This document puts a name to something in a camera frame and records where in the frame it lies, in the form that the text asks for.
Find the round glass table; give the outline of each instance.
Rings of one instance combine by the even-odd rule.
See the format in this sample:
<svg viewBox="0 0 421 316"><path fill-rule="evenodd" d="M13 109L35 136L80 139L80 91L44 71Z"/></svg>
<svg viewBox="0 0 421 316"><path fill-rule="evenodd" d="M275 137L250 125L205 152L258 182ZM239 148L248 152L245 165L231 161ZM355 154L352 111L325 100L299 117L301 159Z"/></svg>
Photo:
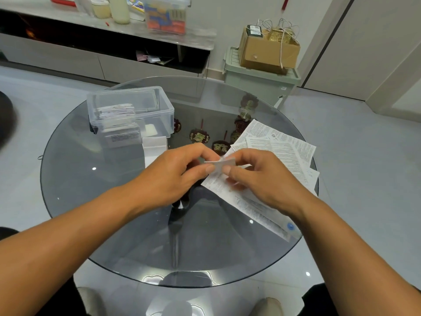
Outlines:
<svg viewBox="0 0 421 316"><path fill-rule="evenodd" d="M278 110L222 82L194 77L149 77L109 90L161 86L175 109L181 130L169 148L191 144L192 129L206 131L206 144L235 136L238 115L250 98L252 117L303 139ZM86 101L57 126L45 148L41 189L51 217L133 179L144 169L141 144L102 149L89 126ZM187 200L158 208L113 234L90 257L103 268L140 282L199 288L235 282L266 269L298 242L285 241L195 184Z"/></svg>

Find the clear plastic storage box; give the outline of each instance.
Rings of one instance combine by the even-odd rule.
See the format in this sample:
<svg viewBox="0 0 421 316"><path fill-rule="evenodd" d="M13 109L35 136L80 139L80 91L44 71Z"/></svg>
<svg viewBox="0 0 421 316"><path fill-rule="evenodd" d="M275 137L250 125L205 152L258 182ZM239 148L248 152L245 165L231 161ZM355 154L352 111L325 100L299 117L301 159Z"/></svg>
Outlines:
<svg viewBox="0 0 421 316"><path fill-rule="evenodd" d="M191 0L142 0L149 29L186 34L186 8Z"/></svg>
<svg viewBox="0 0 421 316"><path fill-rule="evenodd" d="M89 122L105 147L141 143L174 132L174 107L160 86L87 95Z"/></svg>

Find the door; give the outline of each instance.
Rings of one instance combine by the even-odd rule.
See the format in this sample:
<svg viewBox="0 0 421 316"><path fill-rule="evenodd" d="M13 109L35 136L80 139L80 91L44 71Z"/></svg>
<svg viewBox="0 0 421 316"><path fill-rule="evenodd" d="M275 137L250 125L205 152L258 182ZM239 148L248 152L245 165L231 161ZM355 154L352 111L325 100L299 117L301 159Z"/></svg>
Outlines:
<svg viewBox="0 0 421 316"><path fill-rule="evenodd" d="M421 0L351 0L304 88L367 100L421 41Z"/></svg>

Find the plastic container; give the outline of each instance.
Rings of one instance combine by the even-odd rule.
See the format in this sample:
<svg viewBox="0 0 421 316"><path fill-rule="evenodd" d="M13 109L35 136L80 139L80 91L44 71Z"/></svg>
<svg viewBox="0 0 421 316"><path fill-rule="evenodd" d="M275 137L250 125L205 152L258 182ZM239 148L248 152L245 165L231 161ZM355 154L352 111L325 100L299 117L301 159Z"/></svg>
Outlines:
<svg viewBox="0 0 421 316"><path fill-rule="evenodd" d="M149 29L186 34L186 8L191 0L142 0Z"/></svg>
<svg viewBox="0 0 421 316"><path fill-rule="evenodd" d="M286 75L281 75L240 66L238 49L235 47L229 47L224 56L224 73L226 84L245 90L277 109L301 81L294 68L288 69Z"/></svg>
<svg viewBox="0 0 421 316"><path fill-rule="evenodd" d="M110 106L130 104L120 115L106 115ZM105 90L87 95L89 122L98 129L105 147L141 143L142 137L165 136L174 132L174 107L160 86L127 90Z"/></svg>
<svg viewBox="0 0 421 316"><path fill-rule="evenodd" d="M115 23L130 23L130 12L127 0L109 0L111 15Z"/></svg>
<svg viewBox="0 0 421 316"><path fill-rule="evenodd" d="M107 0L91 0L93 14L98 19L108 19L111 17L111 9Z"/></svg>

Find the cardboard box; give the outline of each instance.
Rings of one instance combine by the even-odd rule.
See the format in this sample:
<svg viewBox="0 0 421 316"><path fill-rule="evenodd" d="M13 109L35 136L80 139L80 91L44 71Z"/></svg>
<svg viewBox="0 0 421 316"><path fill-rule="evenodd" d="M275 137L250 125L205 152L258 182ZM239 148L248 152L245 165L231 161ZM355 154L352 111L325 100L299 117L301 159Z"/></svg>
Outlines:
<svg viewBox="0 0 421 316"><path fill-rule="evenodd" d="M240 66L253 68L276 74L282 74L279 62L281 43L269 41L270 33L263 37L248 36L244 28L243 35L238 47ZM282 44L282 65L284 68L295 68L300 45L292 41L292 44Z"/></svg>

